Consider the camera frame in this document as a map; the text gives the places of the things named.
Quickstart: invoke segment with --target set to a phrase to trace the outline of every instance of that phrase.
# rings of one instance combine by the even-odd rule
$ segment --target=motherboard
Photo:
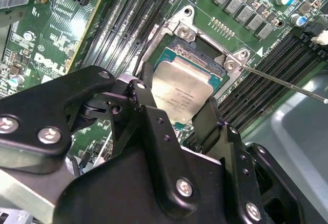
[[[118,77],[148,62],[180,142],[194,139],[191,119],[210,96],[245,134],[292,95],[229,57],[295,85],[328,60],[328,0],[0,0],[0,9],[21,17],[8,31],[0,97],[89,65]],[[107,120],[73,135],[71,154],[94,164],[111,150]]]

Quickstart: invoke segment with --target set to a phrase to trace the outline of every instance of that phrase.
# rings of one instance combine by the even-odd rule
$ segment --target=black plastic bracket
[[[138,114],[139,127],[157,201],[172,218],[186,218],[198,206],[200,193],[165,111],[157,109],[148,88],[139,80],[129,83],[128,91]],[[190,196],[178,190],[178,181],[189,184]]]
[[[0,133],[0,167],[47,174],[58,170],[71,146],[71,129],[81,105],[95,93],[110,90],[115,78],[90,66],[0,100],[0,117],[18,128]],[[43,128],[56,129],[60,140],[45,144]]]

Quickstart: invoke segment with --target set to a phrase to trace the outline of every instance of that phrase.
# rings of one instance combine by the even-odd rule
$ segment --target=black dimm slot
[[[308,53],[307,55],[303,56],[300,60],[296,60],[296,63],[292,64],[292,66],[290,66],[290,68],[288,68],[287,71],[282,76],[279,76],[279,78],[295,84],[295,80],[294,80],[295,78],[293,77],[293,75],[295,74],[297,75],[298,70],[302,66],[304,66],[308,61],[311,61],[312,57],[313,57],[312,54]],[[259,106],[262,105],[264,102],[268,101],[268,99],[271,99],[272,96],[276,96],[275,92],[277,92],[277,90],[284,88],[284,86],[281,86],[280,84],[274,83],[270,80],[267,80],[267,82],[264,85],[261,85],[261,87],[268,86],[269,84],[271,85],[268,88],[265,88],[264,91],[261,91],[259,93],[260,95],[256,99],[254,99],[254,103],[251,106],[243,110],[243,112],[240,115],[238,115],[238,117],[235,120],[230,119],[230,121],[233,120],[233,124],[235,126],[239,126],[239,124],[245,119],[245,117],[248,117],[249,114],[252,113],[254,110],[258,110]]]
[[[295,48],[292,48],[290,52],[286,52],[287,54],[281,55],[284,59],[287,59],[286,61],[279,61],[275,62],[275,65],[271,65],[270,71],[267,72],[268,74],[275,76],[279,78],[279,73],[283,71],[285,68],[288,67],[288,65],[294,60],[296,56],[302,52],[303,49],[301,46],[296,46]],[[238,112],[235,112],[235,110],[244,111],[245,107],[248,105],[249,102],[253,102],[253,100],[256,100],[256,96],[265,88],[268,84],[272,83],[270,80],[257,76],[257,82],[256,86],[260,88],[249,88],[247,91],[242,93],[242,96],[239,98],[239,105],[234,106],[228,114],[225,114],[225,117],[227,119],[232,119],[234,116],[238,115]]]
[[[135,21],[133,22],[133,25],[135,25],[135,27],[133,27],[132,29],[130,29],[130,30],[127,31],[127,37],[125,38],[125,40],[123,42],[121,42],[120,46],[115,49],[115,53],[113,54],[113,62],[116,62],[117,61],[117,58],[119,57],[120,52],[125,47],[125,43],[128,42],[128,39],[137,30],[138,25],[141,24],[141,22],[144,19],[144,16],[146,15],[146,13],[147,12],[150,12],[150,8],[153,8],[153,7],[151,7],[151,3],[152,2],[154,2],[154,0],[146,0],[146,4],[143,5],[143,7],[141,8],[141,10],[137,13],[137,16],[135,18]]]
[[[276,61],[278,61],[280,59],[280,57],[282,56],[282,52],[284,52],[286,49],[290,49],[296,43],[297,43],[297,40],[284,39],[279,44],[279,47],[275,48],[272,51],[272,53],[270,54],[270,57],[266,57],[262,60],[261,64],[257,67],[257,69],[262,72],[267,71],[272,66],[272,64],[274,64]],[[258,80],[259,80],[258,75],[250,74],[246,77],[245,80],[243,80],[243,82],[241,82],[239,84],[239,86],[234,90],[234,92],[239,92],[239,90],[245,91],[245,89],[252,86]],[[231,106],[233,106],[235,103],[238,102],[240,95],[229,95],[224,100],[224,102],[219,105],[222,115],[224,115]]]
[[[133,6],[135,6],[135,3],[137,3],[137,0],[128,0],[127,4],[124,7],[124,10],[122,14],[119,16],[117,23],[114,24],[113,30],[110,32],[109,36],[106,39],[106,44],[104,48],[101,50],[100,54],[97,56],[96,65],[99,65],[101,67],[107,68],[106,66],[110,65],[109,63],[104,63],[104,59],[106,58],[106,55],[108,54],[108,50],[111,47],[117,33],[119,32],[119,29],[121,28],[122,24],[126,20],[128,14],[130,13]]]
[[[154,25],[154,22],[157,21],[161,6],[163,5],[163,3],[166,2],[166,0],[146,0],[147,3],[143,6],[142,10],[139,12],[139,14],[136,17],[136,22],[134,22],[134,25],[140,25],[142,23],[142,21],[145,19],[145,15],[147,14],[147,18],[145,19],[146,23],[143,25],[143,27],[140,29],[138,35],[140,35],[139,37],[136,37],[136,39],[134,40],[134,44],[137,43],[142,43],[145,40],[140,40],[140,37],[143,37],[145,35],[145,39],[148,37],[149,33],[151,32],[152,26]],[[133,28],[130,32],[127,33],[127,38],[131,37],[131,35],[133,35],[135,33],[135,31],[137,30],[136,28]],[[116,55],[116,57],[119,56],[119,53],[121,52],[121,50],[124,49],[125,45],[122,45],[118,51],[118,54]],[[129,49],[129,52],[132,53],[136,53],[137,51]],[[131,62],[132,58],[126,58],[126,61],[123,63],[123,66],[119,66],[119,70],[118,73],[120,73],[123,69],[125,69],[127,67],[127,65]]]
[[[97,55],[99,54],[99,50],[102,49],[103,44],[105,42],[105,38],[108,37],[111,30],[114,27],[115,22],[117,21],[119,15],[121,14],[125,3],[127,0],[114,0],[112,10],[107,13],[107,16],[102,20],[101,25],[97,30],[97,34],[90,46],[90,50],[88,51],[85,60],[82,63],[82,67],[86,67],[89,65],[95,65],[95,61],[97,59]]]
[[[312,62],[310,63],[294,80],[295,83],[300,82],[308,73],[310,73],[316,66],[318,65],[318,62]],[[274,105],[275,102],[279,101],[281,97],[283,97],[289,89],[286,87],[281,88],[282,90],[278,90],[279,95],[275,95],[272,99],[269,100],[268,104],[263,108],[264,110],[270,108],[272,105]],[[254,122],[262,113],[263,111],[258,111],[254,114],[248,115],[248,120],[247,122],[243,122],[243,124],[240,126],[238,125],[239,131],[245,130],[252,122]]]

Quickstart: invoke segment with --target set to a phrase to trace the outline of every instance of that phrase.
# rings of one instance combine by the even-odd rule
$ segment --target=white connector
[[[311,38],[311,41],[322,46],[328,45],[328,31],[322,31],[317,37]]]

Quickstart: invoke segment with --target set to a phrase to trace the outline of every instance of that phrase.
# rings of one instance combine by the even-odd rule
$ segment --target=white label
[[[58,63],[54,63],[51,59],[45,58],[40,53],[35,54],[34,61],[36,61],[39,64],[43,64],[46,68],[52,69],[52,71],[54,71],[55,73],[58,73],[60,75],[65,75],[64,66],[58,66]]]
[[[26,5],[30,0],[0,0],[0,9]]]
[[[42,80],[41,80],[41,84],[45,83],[45,82],[48,82],[50,80],[53,80],[53,78],[47,76],[47,75],[44,75]]]

